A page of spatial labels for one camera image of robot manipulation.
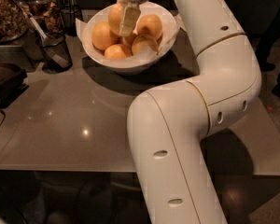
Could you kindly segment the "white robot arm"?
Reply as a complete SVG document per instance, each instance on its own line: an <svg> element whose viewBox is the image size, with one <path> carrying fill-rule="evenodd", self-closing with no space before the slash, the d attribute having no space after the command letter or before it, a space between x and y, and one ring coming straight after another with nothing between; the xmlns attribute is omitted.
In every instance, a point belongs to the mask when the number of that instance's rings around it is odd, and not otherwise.
<svg viewBox="0 0 280 224"><path fill-rule="evenodd" d="M127 130L151 224L227 224L200 143L259 96L250 42L224 0L175 0L199 74L144 91Z"/></svg>

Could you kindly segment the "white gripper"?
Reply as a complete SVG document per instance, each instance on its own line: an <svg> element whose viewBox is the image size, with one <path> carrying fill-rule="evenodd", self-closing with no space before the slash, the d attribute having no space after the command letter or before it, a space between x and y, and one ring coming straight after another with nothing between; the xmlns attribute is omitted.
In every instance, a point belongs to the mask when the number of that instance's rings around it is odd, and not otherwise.
<svg viewBox="0 0 280 224"><path fill-rule="evenodd" d="M123 6L121 14L121 21L119 25L120 36L129 36L133 32L141 14L139 4L147 1L148 0L117 0L118 3L128 3Z"/></svg>

